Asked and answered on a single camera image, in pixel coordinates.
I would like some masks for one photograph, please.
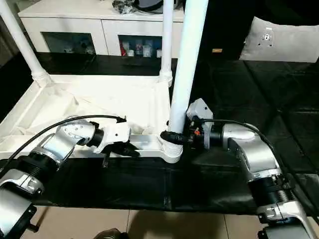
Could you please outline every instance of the white pillow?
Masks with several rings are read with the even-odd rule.
[[[316,62],[319,25],[277,25],[254,17],[241,60]]]

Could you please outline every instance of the black tabletop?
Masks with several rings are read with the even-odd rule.
[[[158,75],[160,70],[158,59],[52,53],[38,57],[50,74]],[[32,78],[18,55],[0,69],[0,79],[11,94],[0,96],[3,119]],[[257,126],[319,202],[318,79],[318,64],[198,62],[191,101],[203,98],[216,119]],[[101,159],[69,159],[36,203],[234,214],[253,214],[256,209],[238,160],[219,148],[186,148],[177,164],[160,158],[110,158],[104,168]]]

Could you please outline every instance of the white pipe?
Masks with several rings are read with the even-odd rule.
[[[162,57],[159,76],[161,81],[167,81],[169,86],[172,82],[171,73],[171,42],[173,32],[174,0],[164,0],[163,6],[163,36]]]
[[[11,33],[11,36],[22,53],[25,61],[27,62],[33,79],[36,80],[40,86],[45,86],[48,82],[50,82],[50,76],[40,65],[6,0],[0,0],[0,15],[3,18],[4,23]]]
[[[207,6],[208,0],[186,1],[182,40],[170,109],[169,131],[183,132]],[[165,142],[163,148],[166,154],[175,159],[175,162],[179,160],[178,156],[182,153],[180,145]]]

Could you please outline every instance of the tile floor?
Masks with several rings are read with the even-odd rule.
[[[23,239],[93,239],[111,228],[130,239],[256,239],[261,228],[255,216],[58,207],[38,207],[32,222],[39,232]]]

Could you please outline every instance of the cable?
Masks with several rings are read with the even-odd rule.
[[[107,119],[116,119],[117,121],[120,122],[125,122],[126,119],[118,117],[118,116],[108,116],[108,115],[90,115],[90,116],[77,116],[77,117],[73,117],[70,119],[65,119],[62,120],[58,123],[55,123],[47,128],[45,128],[44,130],[40,131],[39,133],[37,133],[35,136],[33,136],[31,139],[29,139],[27,142],[25,142],[20,148],[18,148],[7,160],[7,162],[5,163],[5,165],[1,168],[0,173],[3,172],[5,170],[5,168],[8,167],[8,165],[11,163],[11,161],[25,148],[27,147],[30,143],[32,143],[35,139],[39,138],[42,134],[44,134],[45,132],[49,131],[52,128],[55,128],[59,125],[62,125],[64,123],[68,123],[71,121],[75,121],[75,120],[82,120],[82,119],[90,119],[90,118],[107,118]]]
[[[294,195],[296,196],[296,198],[298,199],[298,201],[300,201],[300,203],[302,204],[303,207],[305,208],[308,208],[310,214],[311,214],[311,217],[314,219],[314,221],[319,225],[319,219],[317,218],[317,215],[319,215],[319,210],[318,208],[316,207],[314,201],[311,199],[309,193],[306,191],[305,187],[303,186],[303,184],[301,183],[300,179],[298,178],[298,176],[296,175],[296,173],[292,170],[292,168],[289,166],[289,164],[285,163],[282,159],[282,157],[276,153],[275,151],[275,148],[273,147],[273,145],[271,144],[271,142],[267,139],[267,137],[262,134],[257,128],[255,128],[254,126],[252,125],[249,125],[247,123],[242,123],[242,122],[239,122],[239,121],[236,121],[236,120],[229,120],[229,119],[199,119],[199,121],[201,122],[215,122],[215,123],[233,123],[233,124],[238,124],[238,125],[241,125],[241,126],[244,126],[248,129],[250,129],[252,132],[256,133],[259,135],[260,139],[262,141],[264,141],[268,147],[270,148],[270,150],[272,151],[273,155],[275,156],[275,158],[277,159],[278,163],[279,163],[279,166],[280,166],[280,169],[282,170],[283,172],[283,175],[288,179],[288,176],[287,176],[287,172],[286,172],[286,169],[288,169],[289,173],[292,174],[294,180],[298,183],[298,185],[300,186],[302,192],[304,193],[304,195],[307,197],[307,199],[309,200],[309,202],[312,204],[313,208],[314,208],[314,211],[312,211],[311,208],[309,208],[307,206],[307,204],[305,202],[303,202],[303,200],[301,199],[301,197],[298,195],[298,193],[294,191]]]

